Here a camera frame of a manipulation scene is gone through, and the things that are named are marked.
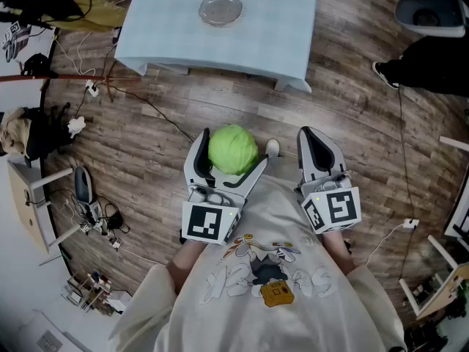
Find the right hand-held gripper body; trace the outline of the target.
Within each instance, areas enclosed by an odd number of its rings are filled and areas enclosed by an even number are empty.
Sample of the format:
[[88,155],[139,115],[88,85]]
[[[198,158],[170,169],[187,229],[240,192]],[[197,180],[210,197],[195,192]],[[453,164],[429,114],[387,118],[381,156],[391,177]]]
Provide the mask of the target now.
[[340,231],[361,221],[358,187],[349,172],[325,177],[304,174],[300,182],[300,206],[317,235]]

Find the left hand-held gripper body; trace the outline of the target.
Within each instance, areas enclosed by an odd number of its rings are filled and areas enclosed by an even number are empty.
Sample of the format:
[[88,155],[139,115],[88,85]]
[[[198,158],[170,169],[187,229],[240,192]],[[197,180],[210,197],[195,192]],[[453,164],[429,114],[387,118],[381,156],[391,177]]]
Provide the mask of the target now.
[[181,236],[225,245],[239,223],[245,198],[202,185],[189,190],[189,198],[182,204]]

